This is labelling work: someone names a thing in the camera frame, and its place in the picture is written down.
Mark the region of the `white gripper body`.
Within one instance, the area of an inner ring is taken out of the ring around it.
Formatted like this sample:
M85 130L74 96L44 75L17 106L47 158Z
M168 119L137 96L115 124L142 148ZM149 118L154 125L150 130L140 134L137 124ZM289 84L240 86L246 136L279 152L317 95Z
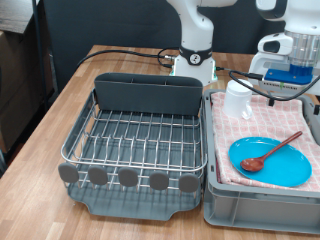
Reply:
M285 31L265 36L258 43L249 72L262 75L251 79L267 91L296 94L307 87L308 94L320 94L320 36Z

